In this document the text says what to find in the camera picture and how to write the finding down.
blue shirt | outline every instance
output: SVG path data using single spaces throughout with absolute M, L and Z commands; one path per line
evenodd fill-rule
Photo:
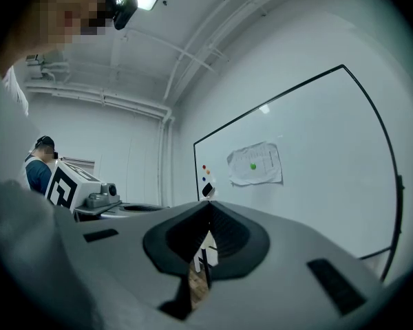
M 29 155 L 26 160 L 29 160 L 33 155 Z M 41 160 L 34 160 L 26 166 L 26 176 L 31 190 L 40 192 L 42 195 L 46 193 L 47 185 L 49 184 L 52 172 Z

white wall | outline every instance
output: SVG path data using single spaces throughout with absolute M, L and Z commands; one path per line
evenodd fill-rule
M 355 3 L 363 9 L 352 12 Z M 384 18 L 391 21 L 386 25 Z M 404 43 L 395 40 L 399 37 Z M 369 0 L 365 7 L 362 0 L 289 1 L 251 26 L 224 53 L 231 62 L 213 65 L 222 68 L 220 77 L 203 75 L 180 105 L 175 203 L 197 199 L 194 142 L 263 101 L 344 64 L 377 106 L 403 176 L 402 235 L 387 281 L 407 272 L 413 265 L 413 73 L 407 71 L 407 64 L 413 59 L 401 61 L 399 56 L 413 58 L 413 43 L 387 4 L 382 0 Z
M 37 94 L 29 119 L 60 156 L 94 160 L 95 176 L 129 203 L 157 204 L 158 121 L 130 111 Z

black whiteboard frame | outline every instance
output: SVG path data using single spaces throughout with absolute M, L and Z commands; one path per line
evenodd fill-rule
M 396 218 L 395 218 L 395 222 L 394 222 L 394 230 L 393 230 L 393 237 L 392 237 L 392 242 L 391 245 L 383 250 L 377 251 L 375 253 L 369 254 L 367 256 L 362 256 L 360 259 L 367 259 L 367 258 L 371 258 L 373 256 L 376 256 L 380 253 L 383 253 L 385 251 L 390 251 L 388 259 L 387 259 L 387 263 L 385 264 L 384 270 L 382 272 L 381 275 L 381 280 L 384 281 L 385 277 L 388 274 L 388 271 L 390 269 L 390 266 L 392 264 L 393 258 L 394 258 L 394 254 L 396 252 L 396 247 L 398 245 L 398 240 L 399 240 L 399 234 L 401 233 L 401 223 L 402 223 L 402 210 L 403 210 L 403 183 L 402 183 L 402 176 L 398 174 L 398 170 L 396 167 L 396 160 L 394 157 L 394 152 L 393 152 L 393 147 L 392 147 L 392 143 L 390 141 L 390 137 L 387 133 L 387 129 L 385 128 L 384 122 L 381 118 L 381 116 L 379 115 L 378 109 L 375 107 L 372 99 L 370 99 L 369 95 L 367 94 L 366 90 L 364 89 L 364 87 L 361 85 L 361 83 L 356 79 L 355 76 L 353 76 L 352 72 L 350 72 L 350 70 L 345 66 L 345 65 L 339 65 L 336 66 L 332 69 L 329 69 L 326 72 L 323 72 L 322 74 L 319 74 L 315 77 L 309 78 L 308 80 L 305 80 L 304 82 L 284 91 L 283 93 L 280 93 L 279 95 L 267 100 L 266 102 L 263 102 L 260 105 L 257 105 L 256 107 L 252 108 L 251 110 L 247 111 L 246 113 L 243 113 L 242 115 L 236 117 L 234 120 L 231 120 L 230 122 L 224 124 L 223 126 L 219 127 L 218 129 L 214 130 L 213 132 L 211 132 L 210 134 L 204 136 L 203 138 L 201 138 L 200 140 L 198 140 L 197 142 L 195 142 L 193 144 L 193 152 L 194 152 L 194 173 L 195 173 L 195 186 L 196 186 L 196 190 L 197 190 L 197 194 L 198 194 L 198 201 L 200 200 L 199 197 L 199 184 L 198 184 L 198 171 L 197 171 L 197 162 L 196 162 L 196 156 L 195 156 L 195 146 L 198 143 L 201 143 L 201 141 L 207 139 L 208 137 L 212 136 L 214 133 L 224 129 L 225 127 L 229 126 L 230 124 L 233 124 L 234 122 L 240 120 L 241 118 L 243 118 L 244 116 L 249 115 L 250 113 L 257 111 L 260 107 L 262 107 L 263 105 L 266 105 L 274 100 L 277 100 L 279 98 L 281 98 L 282 96 L 285 96 L 286 94 L 291 93 L 292 91 L 299 89 L 300 87 L 303 87 L 304 85 L 307 85 L 308 83 L 313 82 L 314 80 L 317 80 L 321 77 L 324 77 L 328 74 L 331 74 L 335 71 L 338 71 L 339 69 L 344 69 L 348 75 L 350 77 L 352 77 L 352 79 L 355 81 L 355 83 L 358 85 L 358 87 L 360 88 L 360 90 L 363 92 L 364 96 L 367 98 L 370 106 L 372 107 L 375 115 L 378 118 L 379 124 L 381 125 L 381 128 L 384 132 L 384 136 L 385 136 L 385 140 L 387 141 L 387 145 L 390 151 L 390 156 L 392 158 L 392 165 L 393 165 L 393 171 L 394 171 L 394 180 L 395 180 L 395 187 L 396 187 Z

whiteboard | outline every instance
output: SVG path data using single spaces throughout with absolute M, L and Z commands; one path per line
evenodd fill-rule
M 268 113 L 257 107 L 194 144 L 198 198 L 210 182 L 213 199 L 304 223 L 355 257 L 390 248 L 396 164 L 378 113 L 345 66 L 265 104 Z M 283 181 L 233 185 L 227 156 L 263 141 L 277 145 Z

person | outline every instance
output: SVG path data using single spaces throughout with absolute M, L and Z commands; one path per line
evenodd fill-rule
M 44 135 L 36 141 L 35 148 L 24 162 L 21 184 L 44 195 L 49 185 L 52 171 L 48 164 L 54 161 L 55 143 Z
M 0 77 L 24 114 L 28 115 L 28 102 L 12 66 L 27 55 L 61 49 L 73 36 L 97 34 L 115 9 L 116 0 L 31 0 L 18 12 L 0 46 Z

